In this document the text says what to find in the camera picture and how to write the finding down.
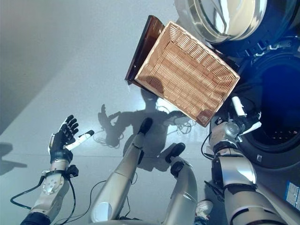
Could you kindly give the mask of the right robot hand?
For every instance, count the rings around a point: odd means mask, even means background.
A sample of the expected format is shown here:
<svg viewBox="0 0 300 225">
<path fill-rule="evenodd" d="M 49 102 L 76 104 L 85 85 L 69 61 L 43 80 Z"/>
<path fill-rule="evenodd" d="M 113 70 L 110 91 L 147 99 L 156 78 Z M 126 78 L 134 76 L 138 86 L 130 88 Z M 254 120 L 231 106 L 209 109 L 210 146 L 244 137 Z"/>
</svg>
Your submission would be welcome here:
<svg viewBox="0 0 300 225">
<path fill-rule="evenodd" d="M 257 110 L 254 103 L 252 109 L 247 109 L 238 96 L 233 96 L 228 106 L 233 110 L 228 110 L 226 119 L 218 117 L 215 124 L 221 125 L 224 123 L 229 130 L 233 128 L 235 137 L 250 133 L 262 126 L 260 122 L 261 111 Z"/>
</svg>

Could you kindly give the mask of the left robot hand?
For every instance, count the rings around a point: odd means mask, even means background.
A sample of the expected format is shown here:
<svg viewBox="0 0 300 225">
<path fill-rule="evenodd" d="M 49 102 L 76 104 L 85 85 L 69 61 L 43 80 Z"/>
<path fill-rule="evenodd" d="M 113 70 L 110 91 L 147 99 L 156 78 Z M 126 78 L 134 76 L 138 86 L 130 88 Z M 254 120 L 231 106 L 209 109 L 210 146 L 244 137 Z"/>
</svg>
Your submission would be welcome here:
<svg viewBox="0 0 300 225">
<path fill-rule="evenodd" d="M 93 130 L 75 137 L 78 133 L 78 122 L 74 115 L 69 115 L 63 121 L 56 133 L 53 133 L 48 145 L 50 163 L 56 160 L 66 160 L 70 163 L 73 160 L 72 150 L 80 146 L 94 135 Z"/>
</svg>

